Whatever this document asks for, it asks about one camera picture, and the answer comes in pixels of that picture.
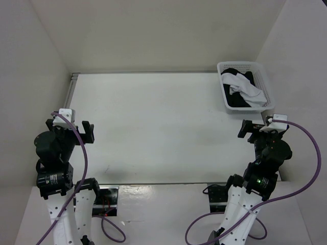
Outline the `white skirt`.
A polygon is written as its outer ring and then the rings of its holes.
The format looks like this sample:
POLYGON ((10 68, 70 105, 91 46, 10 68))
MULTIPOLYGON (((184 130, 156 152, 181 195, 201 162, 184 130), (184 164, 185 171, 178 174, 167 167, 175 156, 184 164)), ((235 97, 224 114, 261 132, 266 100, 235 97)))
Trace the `white skirt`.
POLYGON ((262 107, 266 102, 263 91, 252 85, 243 75, 233 75, 225 73, 221 75, 223 84, 230 85, 229 92, 233 94, 239 92, 243 99, 251 107, 262 107))

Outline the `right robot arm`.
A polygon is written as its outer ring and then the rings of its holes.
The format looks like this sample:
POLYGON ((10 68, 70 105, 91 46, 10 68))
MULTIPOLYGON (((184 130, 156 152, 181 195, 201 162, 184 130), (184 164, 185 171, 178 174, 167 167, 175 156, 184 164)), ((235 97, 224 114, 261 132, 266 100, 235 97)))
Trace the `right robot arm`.
POLYGON ((258 215, 252 208, 269 200, 273 193, 279 167, 292 157, 289 145, 282 140, 288 124, 268 122, 266 125, 243 120, 239 138, 250 134, 255 160, 247 165, 242 176, 230 176, 224 187, 227 206, 224 220, 217 231, 212 231, 210 244, 244 244, 258 215))

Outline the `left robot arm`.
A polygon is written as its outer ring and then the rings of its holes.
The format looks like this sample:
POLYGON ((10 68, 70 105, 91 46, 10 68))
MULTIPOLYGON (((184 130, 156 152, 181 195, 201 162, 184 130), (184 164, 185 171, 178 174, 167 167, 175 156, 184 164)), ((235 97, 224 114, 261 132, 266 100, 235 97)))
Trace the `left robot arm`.
POLYGON ((53 234, 54 244, 93 244, 91 219, 93 204, 100 201, 102 192, 94 178, 73 183, 73 167, 69 163, 76 145, 84 147, 94 142, 94 126, 83 121, 84 133, 72 130, 69 125, 55 126, 46 121, 48 131, 35 140, 36 185, 44 198, 51 226, 44 234, 53 234))

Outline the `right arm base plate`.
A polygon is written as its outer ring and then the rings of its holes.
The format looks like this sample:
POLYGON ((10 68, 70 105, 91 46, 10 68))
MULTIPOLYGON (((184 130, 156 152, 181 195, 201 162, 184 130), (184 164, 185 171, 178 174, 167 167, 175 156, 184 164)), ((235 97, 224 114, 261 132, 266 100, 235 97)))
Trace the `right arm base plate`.
POLYGON ((228 192, 225 186, 211 184, 204 188, 202 193, 208 195, 210 213, 225 211, 228 200, 228 192))

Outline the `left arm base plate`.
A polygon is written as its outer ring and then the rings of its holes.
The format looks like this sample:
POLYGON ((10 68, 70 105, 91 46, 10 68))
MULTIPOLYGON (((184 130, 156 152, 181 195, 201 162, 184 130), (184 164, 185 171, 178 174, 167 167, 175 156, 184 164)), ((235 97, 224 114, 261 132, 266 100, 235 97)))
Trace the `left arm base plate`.
POLYGON ((114 185, 100 185, 92 208, 92 215, 114 217, 118 211, 119 187, 114 185))

